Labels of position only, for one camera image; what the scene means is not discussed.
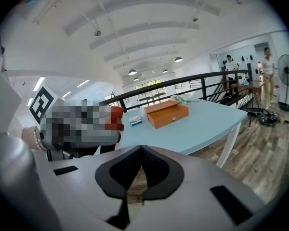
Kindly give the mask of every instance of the electric fan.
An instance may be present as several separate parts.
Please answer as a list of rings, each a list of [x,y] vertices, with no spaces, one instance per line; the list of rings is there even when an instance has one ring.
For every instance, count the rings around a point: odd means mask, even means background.
[[[277,70],[278,70],[278,76],[281,82],[283,82],[286,85],[285,104],[280,105],[279,107],[283,110],[289,111],[289,107],[287,106],[287,96],[288,96],[288,86],[289,86],[289,55],[282,55],[278,59]]]

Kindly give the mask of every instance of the wooden box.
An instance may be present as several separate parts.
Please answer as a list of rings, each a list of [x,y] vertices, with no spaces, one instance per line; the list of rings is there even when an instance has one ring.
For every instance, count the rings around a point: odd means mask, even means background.
[[[145,116],[157,129],[188,116],[188,107],[176,101],[166,101],[144,108]]]

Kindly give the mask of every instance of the railing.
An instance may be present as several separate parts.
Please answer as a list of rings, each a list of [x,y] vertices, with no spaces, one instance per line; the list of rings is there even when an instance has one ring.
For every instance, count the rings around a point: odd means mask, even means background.
[[[172,80],[168,80],[168,81],[165,81],[165,82],[157,83],[155,85],[146,86],[146,87],[143,87],[143,88],[140,88],[140,89],[136,89],[136,90],[133,90],[133,91],[130,91],[130,92],[126,92],[126,93],[121,94],[119,96],[115,96],[115,97],[113,97],[111,99],[102,101],[101,104],[108,105],[108,104],[111,104],[111,103],[118,102],[120,104],[120,106],[124,109],[124,112],[127,112],[130,109],[139,108],[139,107],[144,106],[144,105],[150,105],[150,104],[155,103],[157,101],[160,102],[162,100],[166,100],[166,99],[170,98],[174,94],[181,95],[181,94],[185,94],[185,93],[189,93],[189,92],[197,91],[197,90],[202,90],[202,97],[199,98],[199,99],[207,100],[208,98],[210,98],[209,99],[210,101],[219,103],[219,102],[221,102],[223,100],[226,100],[226,99],[229,99],[230,97],[233,96],[233,97],[235,97],[235,101],[232,99],[231,102],[233,102],[233,103],[236,102],[237,103],[239,98],[242,98],[242,96],[239,95],[239,92],[235,92],[234,94],[228,95],[227,97],[224,97],[224,98],[222,98],[220,100],[218,100],[218,98],[216,98],[216,96],[219,97],[219,95],[221,93],[227,92],[228,90],[234,88],[234,87],[229,87],[229,88],[226,88],[226,89],[224,88],[223,90],[221,90],[221,88],[219,88],[220,85],[224,85],[225,83],[229,82],[229,80],[226,80],[226,75],[235,74],[235,76],[236,76],[235,80],[237,82],[237,75],[240,74],[240,73],[246,73],[246,72],[247,72],[247,70],[237,70],[237,71],[227,71],[227,72],[221,71],[221,72],[212,72],[212,73],[205,73],[205,74],[200,74],[200,75],[193,75],[193,76],[186,76],[186,77],[182,77],[182,78],[172,79]],[[220,81],[220,82],[218,82],[216,84],[212,84],[212,85],[207,85],[206,86],[205,79],[210,78],[210,77],[215,77],[215,76],[223,76],[222,81]],[[145,103],[140,103],[138,105],[134,105],[134,106],[131,106],[131,107],[126,107],[126,105],[125,105],[124,99],[130,98],[130,97],[133,97],[133,96],[136,96],[136,95],[139,95],[139,94],[143,94],[143,93],[146,93],[148,91],[157,90],[157,89],[160,89],[160,88],[173,86],[173,85],[175,86],[175,85],[178,85],[178,84],[181,84],[181,83],[186,83],[186,82],[195,81],[195,80],[200,80],[201,87],[195,88],[195,89],[191,89],[191,90],[187,90],[187,91],[182,91],[180,93],[173,93],[171,95],[168,95],[168,96],[165,96],[165,97],[162,97],[162,98],[158,97],[158,99],[156,99],[156,100],[152,100],[152,101],[145,102]],[[213,94],[207,95],[207,88],[214,87],[214,86],[218,86],[218,87],[215,89]]]

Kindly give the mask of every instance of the red object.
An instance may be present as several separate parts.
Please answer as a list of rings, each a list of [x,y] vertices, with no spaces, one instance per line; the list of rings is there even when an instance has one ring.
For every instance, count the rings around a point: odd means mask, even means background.
[[[122,123],[123,108],[111,106],[110,118],[105,120],[105,130],[119,130],[123,131],[124,126]]]

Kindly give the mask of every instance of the small table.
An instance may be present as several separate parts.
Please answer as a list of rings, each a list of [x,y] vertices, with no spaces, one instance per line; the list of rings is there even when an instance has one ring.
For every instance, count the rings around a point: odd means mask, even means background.
[[[238,88],[238,93],[240,93],[243,89],[249,89],[249,94],[251,94],[251,99],[249,100],[249,95],[245,96],[243,98],[243,105],[242,105],[242,106],[244,106],[247,103],[245,110],[248,112],[249,126],[250,126],[251,121],[252,121],[251,111],[252,111],[252,108],[254,106],[254,102],[253,102],[254,99],[257,103],[258,109],[260,110],[261,96],[260,96],[260,100],[258,101],[256,92],[259,91],[263,85],[264,85],[264,82],[262,82],[262,81],[251,81],[249,85],[242,85],[242,84],[232,84],[231,85],[232,87]]]
[[[140,108],[124,113],[124,132],[117,148],[132,145],[151,145],[182,154],[200,150],[228,134],[226,145],[217,162],[222,167],[228,158],[245,111],[204,100],[184,104],[189,116],[164,127],[154,129]],[[142,123],[131,126],[129,118],[139,116]]]

